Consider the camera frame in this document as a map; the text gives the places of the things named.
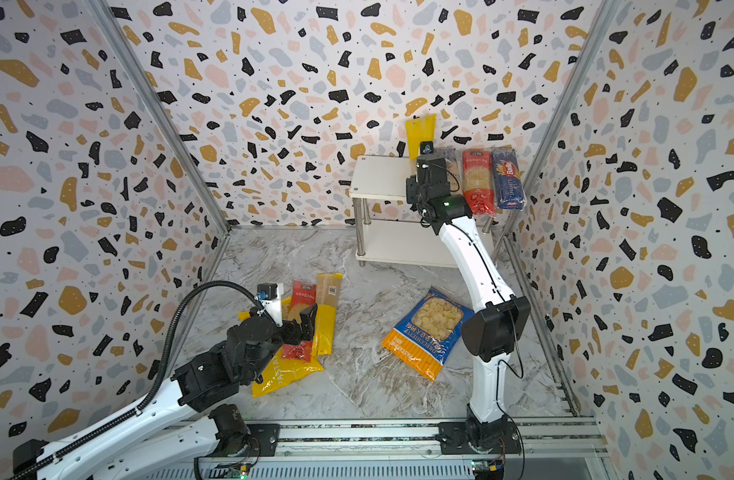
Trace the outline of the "dark blue clear spaghetti pack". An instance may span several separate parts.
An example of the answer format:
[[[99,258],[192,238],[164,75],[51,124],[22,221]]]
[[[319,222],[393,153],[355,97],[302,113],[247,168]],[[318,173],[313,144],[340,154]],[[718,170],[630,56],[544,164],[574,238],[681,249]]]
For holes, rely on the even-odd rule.
[[[464,175],[462,165],[462,151],[454,147],[442,147],[440,153],[444,156],[447,163],[448,179],[451,184],[451,192],[453,195],[464,194]]]

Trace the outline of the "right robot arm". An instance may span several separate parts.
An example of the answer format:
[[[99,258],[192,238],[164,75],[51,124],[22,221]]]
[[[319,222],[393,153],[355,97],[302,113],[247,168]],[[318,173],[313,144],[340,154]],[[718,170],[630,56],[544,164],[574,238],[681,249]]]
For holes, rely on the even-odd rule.
[[[455,261],[473,307],[461,328],[473,357],[473,393],[465,421],[466,443],[479,452],[499,450],[513,439],[514,422],[504,405],[511,354],[529,319],[531,306],[506,284],[480,237],[471,209],[450,186],[447,160],[420,155],[406,180],[408,203],[430,226]]]

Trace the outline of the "yellow spaghetti pack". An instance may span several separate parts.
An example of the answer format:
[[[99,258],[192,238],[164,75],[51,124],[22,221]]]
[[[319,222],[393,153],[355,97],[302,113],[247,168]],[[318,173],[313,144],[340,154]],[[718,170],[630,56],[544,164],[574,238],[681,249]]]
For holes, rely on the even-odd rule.
[[[416,159],[421,153],[423,142],[433,142],[436,136],[436,115],[428,115],[405,122],[409,158]]]

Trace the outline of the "blue Barilla spaghetti pack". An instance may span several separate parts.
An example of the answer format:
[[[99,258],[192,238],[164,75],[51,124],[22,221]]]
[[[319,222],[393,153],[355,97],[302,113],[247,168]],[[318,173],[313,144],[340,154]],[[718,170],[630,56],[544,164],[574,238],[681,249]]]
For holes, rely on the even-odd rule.
[[[525,192],[515,150],[498,147],[491,153],[497,206],[503,210],[522,210]]]

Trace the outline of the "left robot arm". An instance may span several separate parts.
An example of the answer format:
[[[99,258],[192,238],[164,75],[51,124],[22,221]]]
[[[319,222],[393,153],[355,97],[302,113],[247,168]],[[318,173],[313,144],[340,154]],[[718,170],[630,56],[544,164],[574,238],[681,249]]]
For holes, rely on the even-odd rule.
[[[262,382],[283,345],[314,339],[317,313],[316,305],[308,306],[298,320],[287,321],[253,311],[128,410],[63,440],[17,447],[15,478],[121,479],[180,458],[258,452],[259,441],[228,400],[240,387]]]

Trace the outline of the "yellow spaghetti pack barcode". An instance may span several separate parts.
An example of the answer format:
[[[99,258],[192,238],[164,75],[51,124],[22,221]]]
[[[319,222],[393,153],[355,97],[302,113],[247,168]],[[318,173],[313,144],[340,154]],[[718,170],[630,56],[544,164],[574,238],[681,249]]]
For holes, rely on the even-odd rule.
[[[317,355],[331,355],[341,293],[342,273],[320,274],[316,284],[318,305],[315,332]]]

